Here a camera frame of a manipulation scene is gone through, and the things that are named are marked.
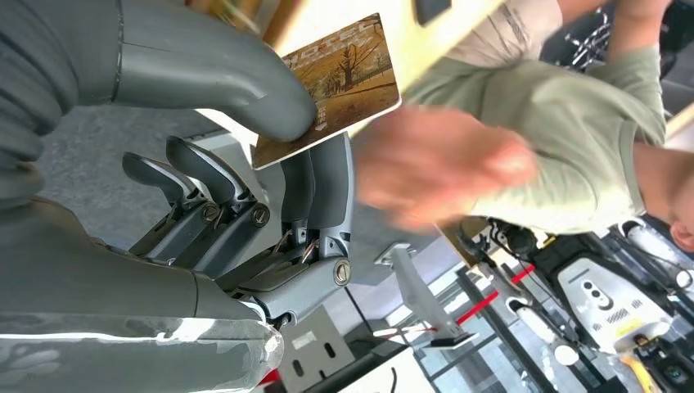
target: person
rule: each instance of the person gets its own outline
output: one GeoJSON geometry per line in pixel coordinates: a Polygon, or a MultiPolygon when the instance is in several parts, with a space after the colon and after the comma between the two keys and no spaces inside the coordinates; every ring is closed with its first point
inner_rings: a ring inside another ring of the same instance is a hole
{"type": "Polygon", "coordinates": [[[662,147],[658,39],[669,0],[618,0],[606,64],[542,63],[604,0],[508,0],[366,131],[361,202],[406,228],[465,215],[584,233],[647,211],[694,250],[694,154],[662,147]]]}

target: ear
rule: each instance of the ear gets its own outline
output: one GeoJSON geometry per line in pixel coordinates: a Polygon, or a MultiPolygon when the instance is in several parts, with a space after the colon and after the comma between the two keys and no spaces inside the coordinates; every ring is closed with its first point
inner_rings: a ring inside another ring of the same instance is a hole
{"type": "Polygon", "coordinates": [[[686,252],[694,252],[694,234],[691,234],[681,221],[675,221],[670,225],[672,235],[677,247],[686,252]]]}

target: white label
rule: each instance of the white label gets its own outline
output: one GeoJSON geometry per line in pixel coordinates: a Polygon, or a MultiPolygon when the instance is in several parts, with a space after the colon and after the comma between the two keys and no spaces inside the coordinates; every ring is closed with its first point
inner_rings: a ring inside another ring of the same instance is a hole
{"type": "Polygon", "coordinates": [[[292,340],[291,344],[294,346],[295,350],[300,350],[313,341],[316,341],[316,336],[309,330],[309,332],[303,336],[299,336],[292,340]]]}

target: red stripe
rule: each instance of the red stripe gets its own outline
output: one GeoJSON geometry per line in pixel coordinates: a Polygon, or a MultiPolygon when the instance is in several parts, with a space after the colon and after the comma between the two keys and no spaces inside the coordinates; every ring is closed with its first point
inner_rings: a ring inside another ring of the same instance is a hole
{"type": "MultiPolygon", "coordinates": [[[[527,276],[528,274],[532,273],[533,271],[535,271],[534,265],[532,265],[532,264],[531,264],[531,265],[528,265],[528,267],[525,268],[522,272],[520,272],[519,274],[517,274],[516,276],[514,276],[514,277],[511,279],[511,281],[512,281],[514,284],[517,284],[517,283],[520,282],[523,278],[525,278],[525,276],[527,276]]],[[[475,315],[475,314],[477,314],[478,312],[480,312],[481,309],[483,309],[484,307],[488,306],[494,299],[497,298],[497,296],[498,296],[498,291],[492,292],[492,293],[491,293],[489,296],[487,296],[484,300],[482,300],[480,303],[477,303],[477,304],[474,305],[470,310],[468,310],[466,313],[464,313],[464,314],[462,315],[462,317],[458,318],[457,321],[456,321],[457,324],[458,324],[458,325],[462,325],[465,321],[467,321],[468,319],[472,318],[473,315],[475,315]]]]}

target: gray floor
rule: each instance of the gray floor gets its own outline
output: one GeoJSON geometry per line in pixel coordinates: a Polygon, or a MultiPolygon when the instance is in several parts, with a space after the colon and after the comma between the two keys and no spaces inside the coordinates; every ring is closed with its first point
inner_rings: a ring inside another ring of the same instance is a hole
{"type": "MultiPolygon", "coordinates": [[[[75,212],[91,235],[127,249],[167,212],[167,205],[158,190],[123,174],[123,152],[164,159],[167,136],[193,136],[218,128],[195,111],[77,108],[44,138],[46,148],[38,163],[47,180],[42,195],[75,212]]],[[[355,141],[356,148],[360,141],[355,141]]],[[[390,243],[411,242],[421,250],[434,239],[398,231],[379,211],[357,206],[350,258],[353,282],[376,285],[390,275],[372,263],[390,243]]]]}

